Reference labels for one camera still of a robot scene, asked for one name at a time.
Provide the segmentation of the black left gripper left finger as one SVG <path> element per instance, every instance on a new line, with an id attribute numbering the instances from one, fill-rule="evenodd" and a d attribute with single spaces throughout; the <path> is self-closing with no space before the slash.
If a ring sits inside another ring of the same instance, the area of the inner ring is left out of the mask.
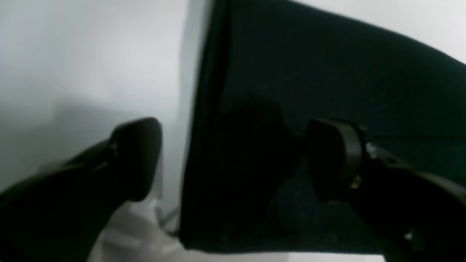
<path id="1" fill-rule="evenodd" d="M 149 194 L 162 148 L 153 117 L 1 192 L 2 262 L 86 262 L 112 214 Z"/>

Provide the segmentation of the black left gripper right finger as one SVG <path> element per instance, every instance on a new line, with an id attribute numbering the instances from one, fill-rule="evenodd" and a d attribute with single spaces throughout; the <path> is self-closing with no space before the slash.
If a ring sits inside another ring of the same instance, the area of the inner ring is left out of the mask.
<path id="1" fill-rule="evenodd" d="M 346 121 L 310 121 L 306 155 L 318 199 L 349 204 L 387 262 L 465 261 L 464 187 L 415 169 Z"/>

